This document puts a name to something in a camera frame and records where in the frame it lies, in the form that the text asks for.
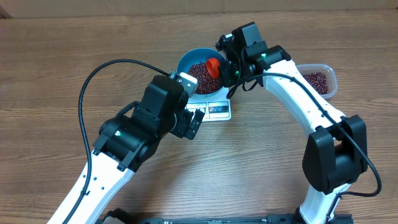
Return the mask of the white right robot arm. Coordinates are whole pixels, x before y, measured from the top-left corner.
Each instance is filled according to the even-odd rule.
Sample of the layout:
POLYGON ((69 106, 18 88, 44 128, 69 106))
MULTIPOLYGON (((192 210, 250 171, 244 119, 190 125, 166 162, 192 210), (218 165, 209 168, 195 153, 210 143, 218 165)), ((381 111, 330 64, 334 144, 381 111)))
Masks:
POLYGON ((268 47, 255 22, 222 35, 215 44, 223 51, 218 76, 231 98, 251 80, 273 93, 307 135, 302 169, 310 187, 289 223, 352 223, 335 208, 351 184, 368 168, 366 125, 334 108, 301 75, 279 45, 268 47))

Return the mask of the red plastic measuring scoop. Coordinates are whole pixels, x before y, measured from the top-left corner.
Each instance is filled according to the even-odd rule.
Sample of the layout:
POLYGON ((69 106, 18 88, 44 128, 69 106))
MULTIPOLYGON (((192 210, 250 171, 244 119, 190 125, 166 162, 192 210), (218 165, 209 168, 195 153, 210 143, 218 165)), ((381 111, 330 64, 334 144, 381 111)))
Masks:
POLYGON ((206 60, 206 69, 211 78, 216 79, 219 77, 220 62, 217 58, 209 58, 206 60))

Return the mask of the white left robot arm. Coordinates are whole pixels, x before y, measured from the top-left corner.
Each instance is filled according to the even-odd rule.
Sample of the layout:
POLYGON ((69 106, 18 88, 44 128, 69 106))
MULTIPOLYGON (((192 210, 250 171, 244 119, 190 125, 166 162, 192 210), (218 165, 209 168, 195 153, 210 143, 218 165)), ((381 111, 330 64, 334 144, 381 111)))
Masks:
POLYGON ((133 101, 103 123, 91 161, 49 222, 95 223, 166 134, 193 139, 205 114, 185 107, 197 85, 186 73, 156 75, 140 102, 133 101))

